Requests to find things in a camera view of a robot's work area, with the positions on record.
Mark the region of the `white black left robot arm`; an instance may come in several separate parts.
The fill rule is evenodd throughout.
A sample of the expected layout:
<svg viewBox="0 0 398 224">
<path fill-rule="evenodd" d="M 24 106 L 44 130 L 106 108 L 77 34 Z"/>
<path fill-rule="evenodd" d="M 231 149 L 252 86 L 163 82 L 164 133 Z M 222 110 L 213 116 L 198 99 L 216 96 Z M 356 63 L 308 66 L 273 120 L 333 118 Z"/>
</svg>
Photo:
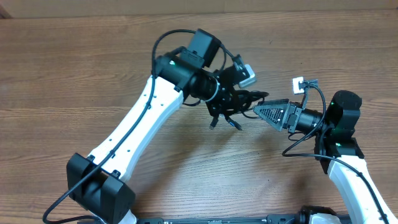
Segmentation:
<svg viewBox="0 0 398 224">
<path fill-rule="evenodd" d="M 247 87 L 256 81 L 252 68 L 208 32 L 192 31 L 187 46 L 152 55 L 152 71 L 134 106 L 116 129 L 87 156 L 67 163 L 67 197 L 88 214 L 77 222 L 135 223 L 135 194 L 128 181 L 147 145 L 188 97 L 205 103 L 215 126 L 219 117 L 250 107 Z"/>
</svg>

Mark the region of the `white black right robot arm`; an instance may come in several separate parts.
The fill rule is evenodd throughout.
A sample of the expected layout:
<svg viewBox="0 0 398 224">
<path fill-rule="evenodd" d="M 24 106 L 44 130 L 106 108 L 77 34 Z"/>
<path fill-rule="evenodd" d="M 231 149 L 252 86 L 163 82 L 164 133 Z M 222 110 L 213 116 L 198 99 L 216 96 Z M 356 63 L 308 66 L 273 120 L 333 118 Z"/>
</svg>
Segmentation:
<svg viewBox="0 0 398 224">
<path fill-rule="evenodd" d="M 362 99 L 346 90 L 337 91 L 324 112 L 306 108 L 288 99 L 264 101 L 253 111 L 276 130 L 314 137 L 312 154 L 338 189 L 352 223 L 397 223 L 376 188 L 364 154 L 353 134 L 361 115 Z"/>
</svg>

